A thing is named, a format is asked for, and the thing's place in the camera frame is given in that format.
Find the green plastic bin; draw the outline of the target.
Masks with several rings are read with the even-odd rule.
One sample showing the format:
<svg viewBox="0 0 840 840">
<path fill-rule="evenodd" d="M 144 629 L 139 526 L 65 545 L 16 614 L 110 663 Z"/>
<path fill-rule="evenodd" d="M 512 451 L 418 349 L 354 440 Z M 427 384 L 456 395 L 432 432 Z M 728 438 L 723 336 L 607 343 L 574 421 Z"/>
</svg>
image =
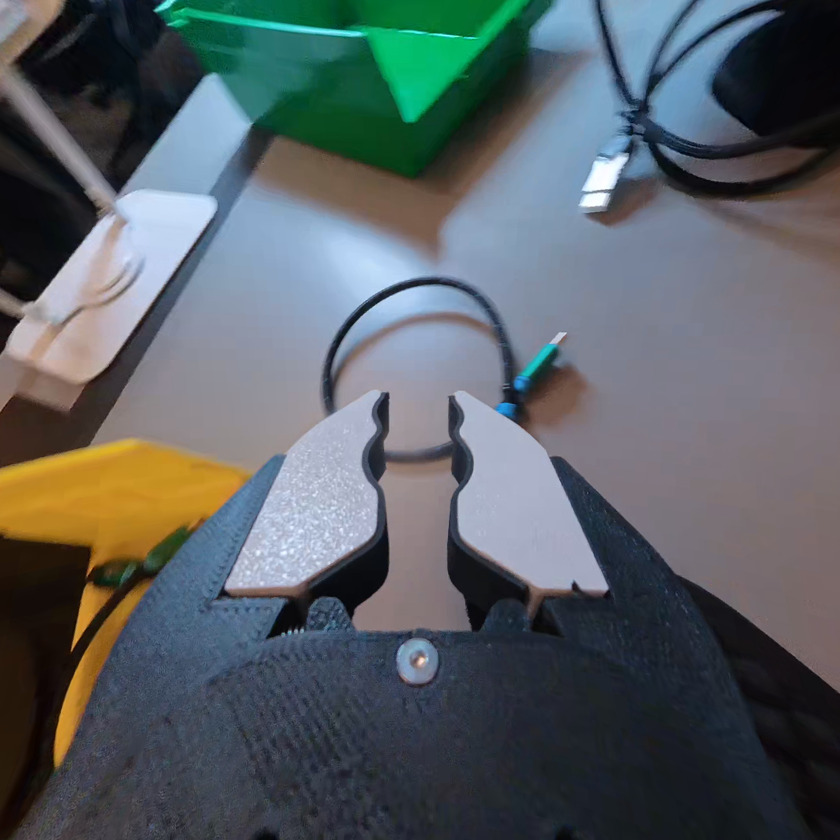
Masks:
<svg viewBox="0 0 840 840">
<path fill-rule="evenodd" d="M 526 57 L 548 1 L 167 1 L 251 122 L 419 175 Z"/>
</svg>

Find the black bin divider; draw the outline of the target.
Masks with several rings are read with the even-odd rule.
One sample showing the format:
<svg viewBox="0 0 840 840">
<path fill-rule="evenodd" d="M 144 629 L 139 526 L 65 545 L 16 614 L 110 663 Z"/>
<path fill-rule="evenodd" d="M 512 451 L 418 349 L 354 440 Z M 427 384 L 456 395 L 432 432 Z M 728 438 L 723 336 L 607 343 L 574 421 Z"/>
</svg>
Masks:
<svg viewBox="0 0 840 840">
<path fill-rule="evenodd" d="M 37 763 L 90 557 L 87 546 L 1 538 L 2 807 Z"/>
</svg>

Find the yellow plastic bin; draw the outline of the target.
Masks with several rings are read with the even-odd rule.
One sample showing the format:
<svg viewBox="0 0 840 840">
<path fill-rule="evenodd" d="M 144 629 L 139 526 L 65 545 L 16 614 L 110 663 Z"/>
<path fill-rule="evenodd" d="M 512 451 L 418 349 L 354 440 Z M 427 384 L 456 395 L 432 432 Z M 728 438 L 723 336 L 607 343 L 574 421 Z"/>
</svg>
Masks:
<svg viewBox="0 0 840 840">
<path fill-rule="evenodd" d="M 87 546 L 87 574 L 121 557 L 142 558 L 168 534 L 209 519 L 251 476 L 249 470 L 137 439 L 91 446 L 2 468 L 2 537 Z M 67 662 L 56 701 L 55 758 L 64 759 L 92 688 L 150 581 L 124 599 L 75 671 Z M 110 592 L 86 584 L 74 643 Z"/>
</svg>

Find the white stand base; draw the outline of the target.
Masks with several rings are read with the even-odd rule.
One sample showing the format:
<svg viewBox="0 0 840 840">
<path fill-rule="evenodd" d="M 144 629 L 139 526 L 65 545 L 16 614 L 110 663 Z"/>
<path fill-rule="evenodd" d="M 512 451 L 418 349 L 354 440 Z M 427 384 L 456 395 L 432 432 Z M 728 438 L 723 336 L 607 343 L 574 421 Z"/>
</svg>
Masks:
<svg viewBox="0 0 840 840">
<path fill-rule="evenodd" d="M 34 301 L 2 291 L 16 321 L 2 350 L 14 396 L 66 411 L 116 360 L 217 212 L 210 195 L 139 190 L 117 199 Z"/>
</svg>

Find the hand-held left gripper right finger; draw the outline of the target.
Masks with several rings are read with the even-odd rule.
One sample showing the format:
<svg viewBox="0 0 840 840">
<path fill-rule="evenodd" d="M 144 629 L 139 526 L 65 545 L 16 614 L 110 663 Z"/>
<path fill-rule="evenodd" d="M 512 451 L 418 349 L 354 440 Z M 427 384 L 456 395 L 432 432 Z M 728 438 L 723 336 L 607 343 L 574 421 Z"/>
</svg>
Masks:
<svg viewBox="0 0 840 840">
<path fill-rule="evenodd" d="M 603 597 L 609 584 L 551 457 L 467 392 L 449 399 L 448 573 L 464 597 Z"/>
</svg>

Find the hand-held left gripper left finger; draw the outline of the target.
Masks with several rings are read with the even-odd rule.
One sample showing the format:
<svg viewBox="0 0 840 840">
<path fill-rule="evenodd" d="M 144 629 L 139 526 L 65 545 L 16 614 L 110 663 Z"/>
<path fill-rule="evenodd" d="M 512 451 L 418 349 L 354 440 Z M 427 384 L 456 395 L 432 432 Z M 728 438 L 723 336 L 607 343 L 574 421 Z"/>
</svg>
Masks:
<svg viewBox="0 0 840 840">
<path fill-rule="evenodd" d="M 290 447 L 224 585 L 231 596 L 314 595 L 386 547 L 380 480 L 389 395 L 370 391 Z"/>
</svg>

